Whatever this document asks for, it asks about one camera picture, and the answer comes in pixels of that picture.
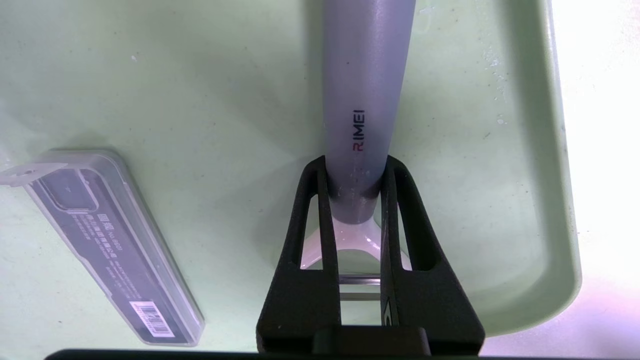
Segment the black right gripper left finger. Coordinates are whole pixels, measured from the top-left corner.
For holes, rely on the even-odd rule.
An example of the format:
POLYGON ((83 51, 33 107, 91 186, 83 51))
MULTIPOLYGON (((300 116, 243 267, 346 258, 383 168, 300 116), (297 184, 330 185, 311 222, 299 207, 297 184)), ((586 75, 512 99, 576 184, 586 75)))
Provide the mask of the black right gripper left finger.
POLYGON ((325 158, 303 169, 282 251, 256 324, 260 352, 310 352, 318 331, 342 323, 338 251, 325 158), (322 269, 302 269, 310 202, 317 196, 322 269))

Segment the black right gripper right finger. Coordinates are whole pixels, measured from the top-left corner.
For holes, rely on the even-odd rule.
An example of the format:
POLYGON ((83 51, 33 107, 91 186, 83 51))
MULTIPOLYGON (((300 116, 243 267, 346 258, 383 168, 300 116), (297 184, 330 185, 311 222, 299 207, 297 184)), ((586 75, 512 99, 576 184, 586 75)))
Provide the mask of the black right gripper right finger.
POLYGON ((478 352, 485 330, 442 250, 409 169, 382 175, 381 319, 420 328, 432 352, 478 352))

